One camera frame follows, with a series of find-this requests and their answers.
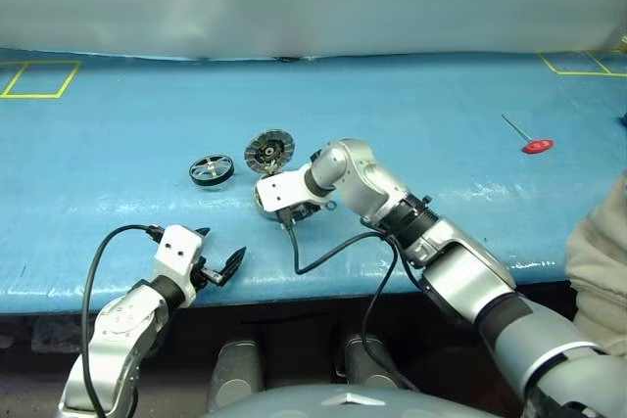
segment wrinkled blue surface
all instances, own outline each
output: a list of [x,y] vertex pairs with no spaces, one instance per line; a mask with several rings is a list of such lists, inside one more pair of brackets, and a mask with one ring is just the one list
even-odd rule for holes
[[[0,50],[0,61],[28,57]],[[36,75],[24,79],[36,86]],[[6,80],[0,71],[0,88]],[[568,234],[627,163],[627,133],[617,119],[626,97],[623,78],[558,76],[535,55],[294,64],[85,57],[63,98],[0,100],[0,312],[78,310],[96,247],[127,223],[211,226],[205,253],[214,267],[248,247],[233,281],[208,288],[197,304],[373,292],[390,260],[376,241],[294,275],[287,236],[259,215],[257,174],[243,160],[249,140],[271,127],[294,136],[292,168],[328,140],[368,141],[519,283],[564,279]],[[555,147],[521,153],[524,143],[501,113],[555,139]],[[212,153],[235,161],[222,191],[202,190],[187,174]],[[342,205],[300,223],[303,262],[360,231]],[[139,233],[116,238],[93,307],[149,277],[155,249]],[[409,290],[397,270],[388,291]]]

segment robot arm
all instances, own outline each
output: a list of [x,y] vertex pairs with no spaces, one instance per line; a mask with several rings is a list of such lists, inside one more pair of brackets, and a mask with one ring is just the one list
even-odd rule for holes
[[479,330],[525,400],[525,416],[627,416],[627,362],[605,355],[571,322],[517,294],[486,249],[433,212],[428,197],[414,196],[363,141],[329,143],[312,163],[261,180],[256,191],[268,211],[302,202],[322,206],[337,192],[365,222],[394,236],[408,262],[424,268],[422,291]]
[[[98,313],[89,342],[89,369],[94,390],[108,418],[129,416],[139,364],[165,332],[176,310],[189,306],[197,291],[208,282],[222,286],[239,267],[245,249],[233,254],[221,272],[204,266],[201,250],[208,232],[209,229],[193,231],[180,225],[166,228],[155,254],[153,279],[140,281]],[[56,417],[97,416],[85,388],[79,356],[66,382]]]

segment red handle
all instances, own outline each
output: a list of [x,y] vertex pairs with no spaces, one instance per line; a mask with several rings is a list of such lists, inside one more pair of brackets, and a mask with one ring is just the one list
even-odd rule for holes
[[525,154],[540,154],[550,149],[553,144],[553,139],[534,139],[522,148],[522,152]]

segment metal shaft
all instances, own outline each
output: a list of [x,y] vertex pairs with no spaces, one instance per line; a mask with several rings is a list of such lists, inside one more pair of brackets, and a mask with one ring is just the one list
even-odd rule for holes
[[520,134],[522,136],[522,138],[527,141],[527,142],[531,142],[533,139],[531,139],[531,136],[529,136],[529,134],[527,134],[525,131],[523,131],[520,126],[518,126],[517,124],[515,124],[513,121],[511,121],[507,116],[505,115],[501,115],[503,117],[503,119],[505,121],[507,121],[507,124],[509,124],[511,127],[513,127],[514,131],[516,131],[518,134]]

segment beige sleeve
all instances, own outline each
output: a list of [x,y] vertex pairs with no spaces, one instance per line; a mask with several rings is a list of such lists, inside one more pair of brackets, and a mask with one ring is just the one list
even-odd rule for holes
[[575,325],[613,354],[627,353],[627,171],[570,235],[566,273],[577,290]]

